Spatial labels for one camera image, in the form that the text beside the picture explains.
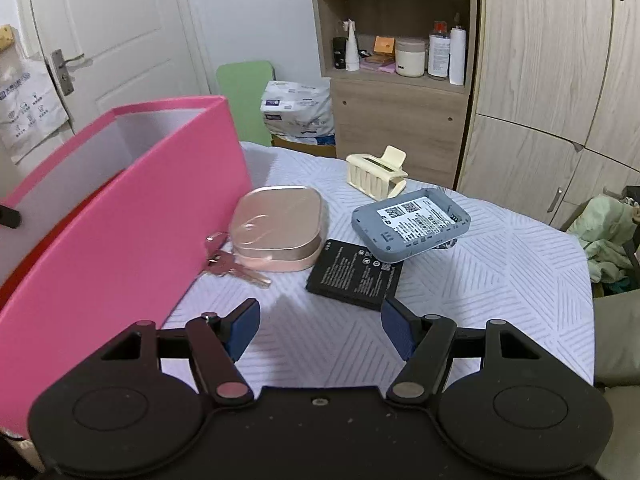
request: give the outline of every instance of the qr code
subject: qr code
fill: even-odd
[[[399,216],[404,216],[404,212],[399,207],[390,207],[389,209],[385,209],[385,212],[391,218],[398,218]]]
[[[402,204],[402,207],[406,209],[408,213],[415,213],[416,211],[420,211],[420,206],[415,202],[407,202],[406,204]]]

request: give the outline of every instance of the white tablecloth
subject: white tablecloth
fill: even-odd
[[[317,189],[330,208],[329,238],[361,244],[351,213],[371,200],[346,183],[344,161],[251,143],[243,147],[254,187]],[[427,186],[409,181],[407,191]],[[577,239],[497,205],[448,194],[471,215],[470,229],[452,249],[405,261],[398,299],[416,314],[441,314],[459,326],[484,328],[491,318],[506,319],[593,381],[591,286]],[[308,293],[309,272],[270,274],[269,289],[202,276],[164,327],[183,327],[202,312],[226,316],[246,298],[257,298],[260,330],[238,361],[256,394],[263,385],[376,384],[386,391],[404,363],[382,330],[380,314]],[[455,360],[449,383],[478,366],[478,360]],[[162,369],[193,384],[184,362],[167,360]]]

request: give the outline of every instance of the green folding chair back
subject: green folding chair back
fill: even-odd
[[[271,134],[260,111],[260,98],[267,83],[274,78],[273,66],[268,61],[229,63],[218,67],[218,87],[229,100],[240,140],[271,146]]]

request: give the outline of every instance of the black handle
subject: black handle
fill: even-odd
[[[0,225],[15,229],[22,222],[22,216],[15,209],[0,205]]]

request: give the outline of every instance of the screw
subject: screw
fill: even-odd
[[[239,399],[249,392],[249,387],[242,383],[222,383],[216,388],[216,393],[223,399]]]
[[[402,399],[415,399],[424,393],[424,388],[418,383],[398,383],[394,386],[393,393]]]

